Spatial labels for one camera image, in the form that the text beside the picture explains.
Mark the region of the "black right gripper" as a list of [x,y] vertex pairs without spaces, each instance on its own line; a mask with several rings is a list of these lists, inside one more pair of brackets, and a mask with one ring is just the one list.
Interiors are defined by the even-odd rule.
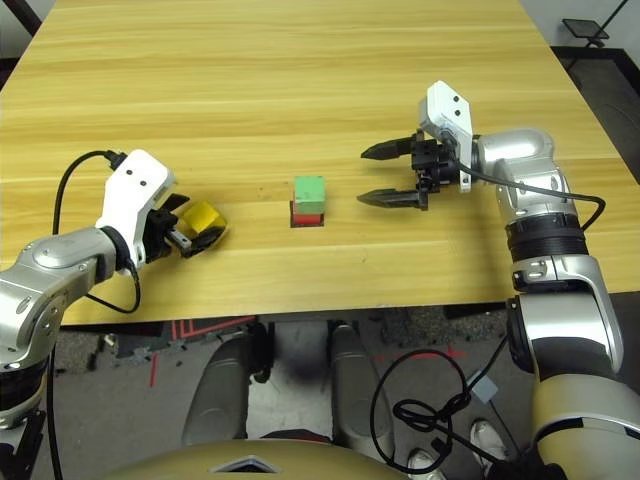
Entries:
[[385,161],[411,153],[411,168],[416,174],[417,190],[376,189],[357,196],[357,200],[380,208],[428,209],[428,194],[438,193],[441,186],[456,183],[459,169],[453,153],[444,144],[428,139],[423,132],[413,136],[387,140],[367,147],[360,157]]

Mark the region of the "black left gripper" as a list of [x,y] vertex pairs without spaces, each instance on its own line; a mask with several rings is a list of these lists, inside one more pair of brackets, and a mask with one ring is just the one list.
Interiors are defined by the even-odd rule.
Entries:
[[183,258],[193,257],[218,242],[225,228],[212,226],[191,240],[176,229],[178,217],[171,213],[190,200],[186,195],[171,193],[166,199],[165,209],[152,209],[147,217],[143,231],[145,261],[154,262],[172,253],[174,247]]

